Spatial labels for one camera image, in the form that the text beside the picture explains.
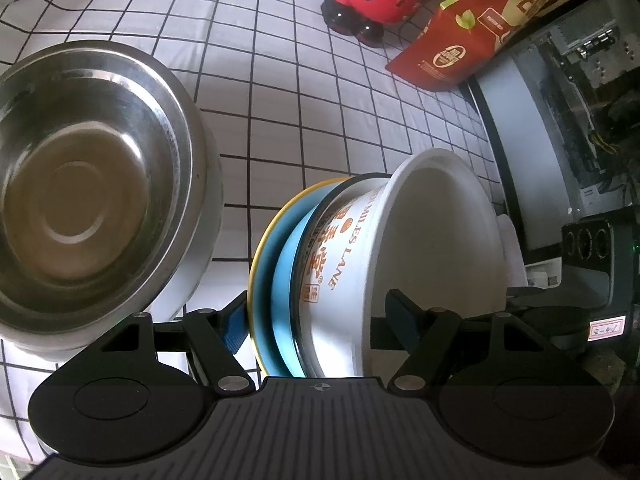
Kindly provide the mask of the white bowl gold rim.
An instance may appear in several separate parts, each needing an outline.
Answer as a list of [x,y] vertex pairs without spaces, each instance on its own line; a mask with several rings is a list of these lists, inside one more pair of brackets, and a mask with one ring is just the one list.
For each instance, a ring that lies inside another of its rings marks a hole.
[[247,315],[259,366],[268,376],[291,376],[280,357],[270,321],[272,276],[280,252],[303,216],[346,180],[348,177],[324,180],[296,194],[271,219],[257,245],[248,276]]

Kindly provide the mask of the red white rectangular tray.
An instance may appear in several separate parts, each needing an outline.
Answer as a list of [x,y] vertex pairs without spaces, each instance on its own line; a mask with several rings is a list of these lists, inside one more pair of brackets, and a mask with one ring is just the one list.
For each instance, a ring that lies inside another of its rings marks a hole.
[[518,234],[516,234],[514,225],[506,214],[499,214],[497,222],[503,257],[506,262],[508,286],[511,288],[525,287],[528,285],[528,281]]

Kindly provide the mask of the blue enamel bowl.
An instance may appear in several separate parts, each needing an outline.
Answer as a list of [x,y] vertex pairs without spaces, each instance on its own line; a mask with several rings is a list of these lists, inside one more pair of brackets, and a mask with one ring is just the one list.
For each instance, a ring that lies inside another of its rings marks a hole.
[[350,200],[386,183],[390,176],[370,172],[336,182],[321,182],[307,188],[305,195],[286,212],[290,224],[280,250],[271,285],[270,320],[282,361],[293,377],[314,377],[316,372],[305,356],[299,299],[306,263],[314,240],[329,209],[342,198]]

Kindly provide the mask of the white paper bowl orange logo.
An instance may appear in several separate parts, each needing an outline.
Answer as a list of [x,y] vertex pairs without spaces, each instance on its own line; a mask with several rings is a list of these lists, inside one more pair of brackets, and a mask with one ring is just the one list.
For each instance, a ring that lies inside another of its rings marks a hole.
[[506,304],[498,219],[480,180],[456,154],[430,148],[388,178],[347,181],[307,217],[281,351],[295,377],[390,380],[408,352],[392,344],[385,297],[400,290],[419,308],[462,318]]

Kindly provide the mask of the white computer case glass panel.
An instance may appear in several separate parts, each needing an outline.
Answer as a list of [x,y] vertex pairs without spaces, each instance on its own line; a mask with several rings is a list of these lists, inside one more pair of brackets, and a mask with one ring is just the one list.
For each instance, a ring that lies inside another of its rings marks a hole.
[[639,0],[566,0],[469,80],[526,263],[639,203]]

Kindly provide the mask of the stainless steel bowl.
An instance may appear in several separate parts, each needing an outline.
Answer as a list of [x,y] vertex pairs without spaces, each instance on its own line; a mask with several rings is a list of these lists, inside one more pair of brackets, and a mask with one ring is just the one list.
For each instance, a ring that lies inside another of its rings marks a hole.
[[65,360],[129,315],[168,321],[212,260],[213,133],[151,55],[66,42],[1,77],[1,336]]

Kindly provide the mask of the red quail eggs bag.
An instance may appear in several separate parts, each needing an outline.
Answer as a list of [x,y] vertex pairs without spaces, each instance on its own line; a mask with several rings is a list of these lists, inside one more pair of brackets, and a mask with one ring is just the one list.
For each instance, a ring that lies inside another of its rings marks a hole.
[[449,91],[488,63],[532,18],[556,0],[444,0],[422,35],[386,65],[431,92]]

